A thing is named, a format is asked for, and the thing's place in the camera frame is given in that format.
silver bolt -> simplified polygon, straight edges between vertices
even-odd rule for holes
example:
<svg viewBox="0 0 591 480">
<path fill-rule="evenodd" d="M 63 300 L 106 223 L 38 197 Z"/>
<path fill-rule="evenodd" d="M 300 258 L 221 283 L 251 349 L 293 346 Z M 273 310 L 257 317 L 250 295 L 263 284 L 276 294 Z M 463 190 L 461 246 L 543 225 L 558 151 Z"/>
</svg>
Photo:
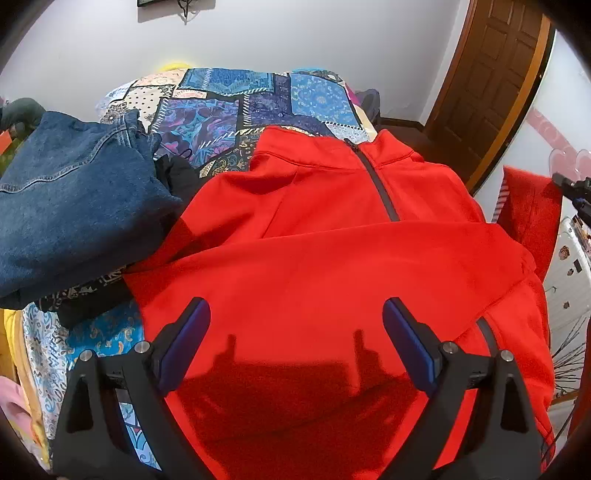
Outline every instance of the silver bolt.
<svg viewBox="0 0 591 480">
<path fill-rule="evenodd" d="M 145 340 L 138 342 L 134 346 L 134 350 L 138 353 L 146 353 L 150 349 L 150 342 Z"/>
<path fill-rule="evenodd" d="M 443 351 L 446 353 L 457 353 L 458 347 L 453 342 L 445 342 L 443 344 Z"/>
<path fill-rule="evenodd" d="M 92 358 L 93 355 L 94 355 L 94 352 L 92 350 L 84 350 L 78 358 L 80 360 L 82 360 L 83 362 L 87 362 L 88 360 L 90 360 Z"/>
<path fill-rule="evenodd" d="M 505 362 L 512 362 L 513 360 L 515 360 L 515 355 L 513 355 L 513 353 L 511 353 L 509 350 L 503 350 L 501 352 L 501 358 Z"/>
</svg>

white wall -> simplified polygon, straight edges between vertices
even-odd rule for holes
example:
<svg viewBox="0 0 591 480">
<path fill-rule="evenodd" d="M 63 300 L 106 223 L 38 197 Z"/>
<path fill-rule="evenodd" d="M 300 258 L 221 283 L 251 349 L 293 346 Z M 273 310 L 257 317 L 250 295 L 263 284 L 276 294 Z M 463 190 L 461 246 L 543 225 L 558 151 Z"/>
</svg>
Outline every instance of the white wall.
<svg viewBox="0 0 591 480">
<path fill-rule="evenodd" d="M 449 70 L 449 66 L 452 63 L 453 55 L 456 52 L 457 42 L 460 40 L 460 35 L 462 34 L 462 28 L 464 27 L 464 21 L 466 20 L 466 14 L 468 13 L 469 5 L 470 0 L 460 0 L 457 4 L 456 16 L 453 20 L 452 30 L 447 41 L 445 52 L 443 52 L 441 64 L 439 65 L 435 80 L 431 86 L 431 91 L 429 92 L 429 96 L 425 102 L 423 112 L 418 119 L 418 121 L 423 125 L 427 123 L 429 115 L 431 115 L 433 105 L 435 105 L 435 101 L 437 100 L 437 96 L 439 95 L 439 91 L 441 90 L 441 86 L 443 85 L 443 81 L 445 80 L 447 71 Z"/>
<path fill-rule="evenodd" d="M 532 108 L 554 124 L 577 152 L 591 150 L 591 83 L 579 59 L 558 33 Z M 488 220 L 495 209 L 503 165 L 550 176 L 548 157 L 552 150 L 531 125 L 524 122 L 520 126 L 501 161 L 475 195 Z M 573 214 L 572 205 L 565 199 L 563 216 Z"/>
<path fill-rule="evenodd" d="M 108 91 L 172 61 L 263 72 L 323 66 L 353 89 L 377 88 L 383 116 L 418 120 L 460 2 L 199 0 L 206 9 L 184 25 L 173 0 L 147 9 L 54 0 L 0 74 L 0 94 L 91 121 Z"/>
</svg>

red cloth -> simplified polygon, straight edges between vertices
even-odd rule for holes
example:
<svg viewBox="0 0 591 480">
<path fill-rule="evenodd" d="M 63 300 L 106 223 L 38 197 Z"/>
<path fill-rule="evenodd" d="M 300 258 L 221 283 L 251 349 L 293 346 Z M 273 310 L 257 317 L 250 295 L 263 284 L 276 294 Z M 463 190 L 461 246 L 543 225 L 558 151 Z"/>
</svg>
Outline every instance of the red cloth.
<svg viewBox="0 0 591 480">
<path fill-rule="evenodd" d="M 534 256 L 536 274 L 544 281 L 560 226 L 562 192 L 552 179 L 504 167 L 507 200 L 497 223 Z"/>
<path fill-rule="evenodd" d="M 515 353 L 541 434 L 551 431 L 547 314 L 531 254 L 484 222 L 449 168 L 387 131 L 361 149 L 400 222 L 345 143 L 269 127 L 251 171 L 206 184 L 125 276 L 149 340 L 193 297 L 211 305 L 167 403 L 219 479 L 379 475 L 427 401 L 384 331 L 393 296 L 470 353 L 488 354 L 475 325 L 484 316 Z M 466 394 L 439 465 L 454 458 L 474 399 Z"/>
</svg>

jeans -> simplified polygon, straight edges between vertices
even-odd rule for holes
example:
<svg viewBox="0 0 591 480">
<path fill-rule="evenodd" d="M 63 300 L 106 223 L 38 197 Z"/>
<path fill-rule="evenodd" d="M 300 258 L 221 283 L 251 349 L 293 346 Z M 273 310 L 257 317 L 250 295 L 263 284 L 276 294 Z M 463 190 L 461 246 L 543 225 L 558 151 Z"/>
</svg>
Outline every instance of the jeans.
<svg viewBox="0 0 591 480">
<path fill-rule="evenodd" d="M 0 308 L 23 308 L 154 252 L 181 207 L 155 177 L 158 134 L 47 112 L 0 179 Z"/>
</svg>

patchwork bedspread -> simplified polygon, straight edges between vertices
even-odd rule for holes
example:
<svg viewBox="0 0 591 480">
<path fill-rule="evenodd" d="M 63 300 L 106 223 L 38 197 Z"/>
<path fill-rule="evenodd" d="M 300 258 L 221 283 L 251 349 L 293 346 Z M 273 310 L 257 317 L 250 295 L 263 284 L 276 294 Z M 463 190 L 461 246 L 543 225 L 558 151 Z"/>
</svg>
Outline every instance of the patchwork bedspread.
<svg viewBox="0 0 591 480">
<path fill-rule="evenodd" d="M 268 125 L 307 135 L 372 141 L 376 132 L 355 94 L 327 70 L 260 73 L 249 70 L 181 69 L 149 75 L 109 93 L 97 106 L 103 123 L 139 109 L 147 131 L 157 132 L 156 153 L 184 154 L 201 177 L 224 171 L 247 171 L 256 143 Z M 127 353 L 144 339 L 136 302 L 126 302 L 68 331 L 55 313 L 34 303 L 23 310 L 25 347 L 40 400 L 47 437 L 56 433 L 67 371 L 80 353 L 99 356 Z M 120 403 L 138 459 L 159 468 L 135 417 Z"/>
<path fill-rule="evenodd" d="M 180 69 L 149 75 L 109 93 L 97 106 L 103 123 L 137 108 L 156 153 L 184 154 L 201 177 L 247 171 L 262 131 L 281 125 L 307 135 L 372 141 L 376 132 L 355 94 L 333 72 Z"/>
</svg>

